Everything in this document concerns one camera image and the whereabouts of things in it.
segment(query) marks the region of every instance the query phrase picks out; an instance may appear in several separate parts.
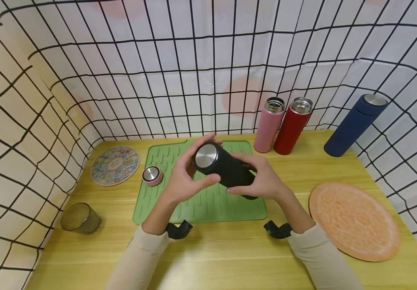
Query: pink thermos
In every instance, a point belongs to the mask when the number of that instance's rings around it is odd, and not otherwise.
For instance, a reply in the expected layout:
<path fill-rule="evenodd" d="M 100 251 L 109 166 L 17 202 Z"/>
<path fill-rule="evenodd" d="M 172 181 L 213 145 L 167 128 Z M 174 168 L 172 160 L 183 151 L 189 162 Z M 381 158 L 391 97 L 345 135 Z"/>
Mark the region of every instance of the pink thermos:
<path fill-rule="evenodd" d="M 313 102 L 309 98 L 298 97 L 287 109 L 281 130 L 274 143 L 274 150 L 281 155 L 288 155 L 294 148 L 300 133 L 307 123 Z"/>
<path fill-rule="evenodd" d="M 253 148 L 260 153 L 266 153 L 273 147 L 273 140 L 278 132 L 285 112 L 285 103 L 278 97 L 268 98 L 261 110 L 257 134 Z"/>

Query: patterned coaster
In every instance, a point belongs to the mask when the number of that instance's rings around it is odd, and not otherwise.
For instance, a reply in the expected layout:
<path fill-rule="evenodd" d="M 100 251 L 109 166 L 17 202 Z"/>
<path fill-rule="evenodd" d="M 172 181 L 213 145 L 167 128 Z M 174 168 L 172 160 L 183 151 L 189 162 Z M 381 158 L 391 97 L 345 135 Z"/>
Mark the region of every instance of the patterned coaster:
<path fill-rule="evenodd" d="M 310 214 L 333 244 L 356 259 L 378 262 L 397 254 L 400 231 L 391 214 L 366 191 L 347 183 L 315 187 Z"/>
<path fill-rule="evenodd" d="M 120 184 L 134 174 L 139 155 L 131 147 L 117 146 L 102 153 L 91 167 L 92 180 L 102 186 Z"/>

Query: navy blue thermos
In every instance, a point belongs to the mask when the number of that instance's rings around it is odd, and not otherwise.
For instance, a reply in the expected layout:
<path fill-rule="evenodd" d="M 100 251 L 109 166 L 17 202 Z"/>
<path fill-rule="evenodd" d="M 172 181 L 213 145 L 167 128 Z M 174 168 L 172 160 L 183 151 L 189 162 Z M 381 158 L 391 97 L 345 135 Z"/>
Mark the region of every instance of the navy blue thermos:
<path fill-rule="evenodd" d="M 324 144 L 324 151 L 342 156 L 387 106 L 388 101 L 381 95 L 362 95 Z"/>

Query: beige sleeve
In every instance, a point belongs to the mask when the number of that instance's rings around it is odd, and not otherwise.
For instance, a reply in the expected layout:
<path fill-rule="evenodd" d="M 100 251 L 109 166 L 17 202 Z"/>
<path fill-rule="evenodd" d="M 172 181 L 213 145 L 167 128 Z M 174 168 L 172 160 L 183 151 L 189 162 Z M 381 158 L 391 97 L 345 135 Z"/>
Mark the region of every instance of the beige sleeve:
<path fill-rule="evenodd" d="M 307 268 L 316 289 L 363 289 L 342 253 L 326 237 L 318 224 L 303 234 L 291 232 L 289 244 Z"/>
<path fill-rule="evenodd" d="M 169 240 L 167 232 L 159 236 L 150 235 L 139 226 L 105 290 L 146 290 Z"/>

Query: hand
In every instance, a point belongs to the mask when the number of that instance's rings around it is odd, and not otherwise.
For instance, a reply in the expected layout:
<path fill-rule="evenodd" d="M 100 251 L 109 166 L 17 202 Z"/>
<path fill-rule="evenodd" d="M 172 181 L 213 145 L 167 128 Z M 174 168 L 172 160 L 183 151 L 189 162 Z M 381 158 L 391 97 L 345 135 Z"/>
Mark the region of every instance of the hand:
<path fill-rule="evenodd" d="M 231 155 L 249 164 L 256 172 L 255 180 L 249 186 L 235 186 L 226 189 L 232 195 L 251 195 L 264 199 L 278 201 L 284 194 L 293 192 L 279 179 L 269 162 L 260 156 L 245 155 L 242 153 L 231 153 Z"/>
<path fill-rule="evenodd" d="M 194 155 L 197 150 L 207 141 L 217 144 L 223 143 L 220 139 L 214 139 L 215 132 L 211 132 L 195 141 L 190 147 L 176 160 L 171 177 L 163 190 L 161 196 L 174 202 L 187 201 L 202 189 L 220 182 L 218 174 L 209 174 L 200 180 L 193 180 L 195 174 Z"/>

